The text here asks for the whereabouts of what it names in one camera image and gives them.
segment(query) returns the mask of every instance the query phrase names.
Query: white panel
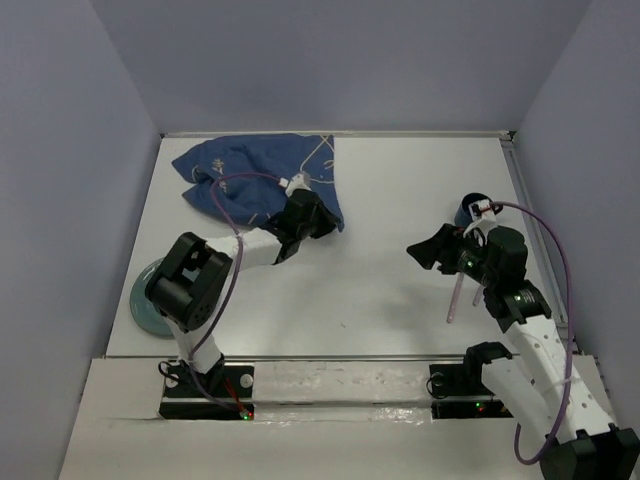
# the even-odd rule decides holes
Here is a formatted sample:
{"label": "white panel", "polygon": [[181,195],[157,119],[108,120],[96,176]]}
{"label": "white panel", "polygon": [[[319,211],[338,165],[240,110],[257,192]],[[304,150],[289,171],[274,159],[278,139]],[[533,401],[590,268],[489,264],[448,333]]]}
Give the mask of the white panel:
{"label": "white panel", "polygon": [[92,0],[162,131],[515,129],[589,0]]}
{"label": "white panel", "polygon": [[0,10],[0,478],[53,480],[160,137],[86,0]]}
{"label": "white panel", "polygon": [[511,421],[166,422],[76,428],[60,480],[542,479],[513,458]]}

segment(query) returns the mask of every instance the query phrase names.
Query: blue cloth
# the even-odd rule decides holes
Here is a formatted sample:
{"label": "blue cloth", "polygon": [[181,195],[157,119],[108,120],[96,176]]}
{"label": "blue cloth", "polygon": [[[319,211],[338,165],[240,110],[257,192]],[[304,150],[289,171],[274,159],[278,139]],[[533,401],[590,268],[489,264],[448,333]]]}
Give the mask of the blue cloth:
{"label": "blue cloth", "polygon": [[[195,184],[183,197],[198,210],[223,220],[211,197],[213,182],[234,173],[260,172],[292,178],[301,172],[311,177],[316,192],[331,213],[344,219],[334,186],[333,136],[295,134],[234,135],[215,138],[191,148],[172,164],[187,182]],[[268,178],[234,178],[220,182],[221,205],[239,225],[260,225],[287,201],[284,189]]]}

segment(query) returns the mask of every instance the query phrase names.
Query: cable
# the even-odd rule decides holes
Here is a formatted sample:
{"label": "cable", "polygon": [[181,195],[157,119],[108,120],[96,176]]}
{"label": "cable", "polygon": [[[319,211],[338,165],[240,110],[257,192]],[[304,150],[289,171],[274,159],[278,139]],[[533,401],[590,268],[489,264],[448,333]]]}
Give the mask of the cable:
{"label": "cable", "polygon": [[571,270],[569,268],[569,260],[567,259],[566,252],[562,247],[562,244],[560,243],[560,239],[558,238],[556,233],[553,231],[553,229],[549,225],[547,225],[547,223],[540,216],[538,216],[536,213],[532,212],[528,208],[525,208],[516,203],[491,202],[491,206],[515,208],[516,210],[520,210],[521,212],[526,213],[527,215],[535,218],[540,223],[540,225],[542,225],[545,228],[545,230],[549,233],[549,235],[553,239],[553,242],[556,244],[556,247],[558,248],[558,252],[560,253],[560,257],[562,258],[562,265],[564,267],[564,273],[566,278],[567,335],[569,338],[569,345],[567,346],[568,347],[567,356],[566,356],[566,362],[565,362],[565,368],[564,368],[565,383],[564,383],[564,389],[562,391],[562,401],[560,402],[560,408],[558,409],[558,414],[556,416],[555,421],[553,422],[551,431],[549,432],[549,435],[547,435],[547,438],[544,444],[542,445],[538,453],[536,453],[532,458],[526,459],[526,458],[523,458],[522,455],[520,454],[520,433],[522,432],[522,426],[520,424],[516,426],[516,434],[513,439],[513,449],[518,461],[523,465],[534,465],[535,463],[538,463],[540,461],[542,456],[547,452],[547,450],[549,450],[549,448],[551,448],[551,445],[556,440],[556,436],[558,435],[558,431],[560,430],[560,425],[562,424],[562,421],[564,420],[564,417],[567,414],[567,406],[569,405],[569,397],[571,396],[570,378],[573,372],[573,356],[571,354],[571,344],[573,342]]}
{"label": "cable", "polygon": [[160,372],[160,375],[162,375],[166,379],[173,380],[176,383],[180,383],[180,378],[174,373],[169,373],[169,368],[171,368],[171,364],[166,360],[162,360],[158,363],[158,371]]}
{"label": "cable", "polygon": [[227,390],[231,398],[235,400],[236,405],[238,405],[238,410],[240,411],[245,410],[244,405],[242,404],[242,402],[240,401],[240,398],[238,397],[238,394],[236,393],[236,389],[233,388],[233,385],[231,384],[231,380],[229,380],[229,377],[224,379],[224,388]]}
{"label": "cable", "polygon": [[487,245],[487,237],[484,236],[484,233],[482,233],[482,230],[480,230],[478,227],[475,227],[471,231],[477,232],[478,236],[482,239],[482,243],[480,244],[481,247],[484,247]]}
{"label": "cable", "polygon": [[241,178],[241,177],[263,177],[263,178],[269,178],[271,180],[274,180],[280,183],[280,179],[274,175],[269,175],[267,173],[260,173],[260,172],[246,172],[246,173],[234,173],[232,175],[218,177],[213,182],[213,185],[211,185],[211,197],[214,203],[216,204],[216,206],[218,207],[218,209],[220,210],[220,213],[222,213],[222,216],[229,224],[229,227],[231,227],[231,229],[233,230],[233,233],[235,233],[236,239],[238,240],[238,254],[236,255],[236,261],[234,262],[233,273],[231,274],[231,280],[229,282],[229,288],[227,289],[227,293],[225,294],[224,299],[220,304],[220,308],[218,308],[218,311],[216,312],[216,316],[214,317],[213,322],[211,322],[211,325],[207,329],[206,333],[202,336],[202,338],[198,341],[198,343],[196,343],[193,349],[189,352],[189,358],[187,359],[187,364],[189,365],[189,372],[191,373],[191,378],[193,378],[193,382],[196,388],[200,391],[200,393],[210,402],[213,402],[216,405],[219,405],[222,408],[226,408],[228,410],[233,410],[234,408],[231,407],[231,405],[221,402],[217,398],[211,396],[211,394],[209,394],[209,392],[207,392],[206,389],[200,383],[200,379],[198,378],[198,372],[196,372],[193,366],[193,356],[200,349],[200,347],[202,347],[204,342],[206,342],[207,339],[211,336],[211,334],[213,333],[213,329],[216,328],[216,325],[218,325],[218,322],[222,318],[222,314],[224,313],[224,311],[227,308],[227,305],[229,304],[229,300],[231,300],[231,295],[233,294],[233,290],[236,286],[236,282],[238,281],[238,275],[240,274],[240,264],[242,263],[242,255],[244,253],[244,242],[242,241],[242,237],[240,236],[240,229],[238,228],[236,223],[233,221],[233,219],[229,216],[227,211],[224,209],[224,207],[220,203],[220,200],[218,199],[218,196],[216,194],[216,190],[220,185],[220,182],[225,182],[233,178]]}

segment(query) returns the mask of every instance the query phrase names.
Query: white wall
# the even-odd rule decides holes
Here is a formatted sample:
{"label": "white wall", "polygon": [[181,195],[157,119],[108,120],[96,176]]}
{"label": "white wall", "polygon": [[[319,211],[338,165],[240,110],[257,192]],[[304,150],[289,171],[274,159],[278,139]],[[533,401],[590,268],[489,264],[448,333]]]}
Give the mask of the white wall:
{"label": "white wall", "polygon": [[589,0],[92,0],[163,132],[516,129]]}
{"label": "white wall", "polygon": [[0,11],[0,478],[48,480],[111,327],[159,138],[87,0]]}
{"label": "white wall", "polygon": [[639,431],[640,2],[594,0],[516,148],[534,206],[568,250],[578,340]]}

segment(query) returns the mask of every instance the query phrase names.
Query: white robotic arm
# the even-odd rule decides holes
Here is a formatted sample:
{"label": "white robotic arm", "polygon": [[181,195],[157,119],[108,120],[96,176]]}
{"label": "white robotic arm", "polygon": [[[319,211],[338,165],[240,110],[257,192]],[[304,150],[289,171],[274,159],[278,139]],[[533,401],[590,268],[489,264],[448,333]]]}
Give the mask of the white robotic arm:
{"label": "white robotic arm", "polygon": [[237,236],[203,239],[193,233],[181,235],[145,290],[165,317],[178,343],[180,360],[192,374],[207,377],[203,383],[211,388],[220,380],[224,366],[212,332],[225,306],[218,302],[229,274],[233,272],[233,281],[241,269],[282,263],[298,251],[302,240],[320,238],[338,225],[338,218],[310,190],[304,175],[280,184],[288,197],[282,212]]}
{"label": "white robotic arm", "polygon": [[[481,216],[466,232],[445,224],[434,237],[407,252],[425,269],[438,262],[443,274],[464,273],[484,287],[487,310],[516,348],[534,383],[529,383],[502,344],[484,343],[470,347],[458,369],[449,365],[448,374],[442,373],[445,369],[439,372],[437,396],[446,395],[447,382],[455,383],[457,389],[466,383],[468,392],[487,388],[496,394],[528,434],[535,435],[541,445],[549,444],[534,459],[521,459],[526,464],[540,461],[547,480],[628,479],[640,454],[638,437],[632,429],[616,426],[575,367],[565,377],[569,357],[551,310],[540,291],[525,279],[524,237],[495,222],[484,222],[489,228],[483,231]],[[480,232],[482,244],[467,235],[471,231]],[[564,405],[568,382],[569,402]],[[549,435],[556,430],[555,438]]]}

